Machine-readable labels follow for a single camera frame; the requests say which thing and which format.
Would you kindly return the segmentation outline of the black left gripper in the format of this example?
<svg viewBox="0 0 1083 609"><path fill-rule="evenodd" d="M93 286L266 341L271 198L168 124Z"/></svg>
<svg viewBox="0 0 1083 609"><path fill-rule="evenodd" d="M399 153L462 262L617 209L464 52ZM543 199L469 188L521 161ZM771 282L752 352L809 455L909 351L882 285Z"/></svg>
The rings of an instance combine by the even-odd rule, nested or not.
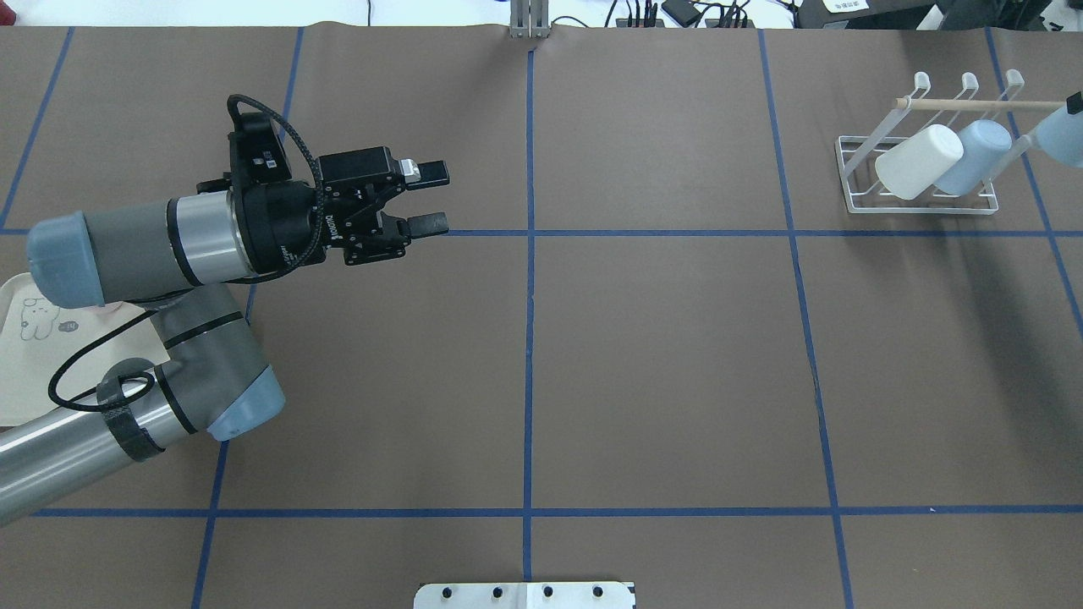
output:
<svg viewBox="0 0 1083 609"><path fill-rule="evenodd" d="M451 185L446 161L397 159L386 146L319 156L322 189L291 178L256 184L229 150L229 275L286 275L319 265L332 248L345 265L403 257L414 239L451 231L445 212L399 218L386 205L413 189Z"/></svg>

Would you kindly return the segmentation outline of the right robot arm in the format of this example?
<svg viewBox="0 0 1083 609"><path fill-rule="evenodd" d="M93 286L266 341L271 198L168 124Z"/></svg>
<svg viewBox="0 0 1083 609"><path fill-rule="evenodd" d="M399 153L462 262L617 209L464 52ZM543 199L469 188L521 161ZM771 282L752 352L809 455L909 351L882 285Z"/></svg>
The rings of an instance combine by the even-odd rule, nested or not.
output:
<svg viewBox="0 0 1083 609"><path fill-rule="evenodd" d="M1054 161L1082 168L1082 92L1068 96L1036 125L1034 141Z"/></svg>

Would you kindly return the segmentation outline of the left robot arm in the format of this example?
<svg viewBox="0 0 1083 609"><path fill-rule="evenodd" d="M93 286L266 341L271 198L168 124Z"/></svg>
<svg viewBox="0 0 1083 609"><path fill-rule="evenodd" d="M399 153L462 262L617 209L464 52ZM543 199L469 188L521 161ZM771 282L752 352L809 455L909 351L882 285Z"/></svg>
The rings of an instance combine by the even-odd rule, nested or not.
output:
<svg viewBox="0 0 1083 609"><path fill-rule="evenodd" d="M34 226L28 262L47 304L131 304L45 384L54 409L3 433L3 524L45 508L192 435L229 441L274 419L286 397L229 290L317 265L395 260L448 231L444 213L399 218L388 200L446 186L445 161L384 146L314 159L291 176L278 140L229 142L229 172L200 193Z"/></svg>

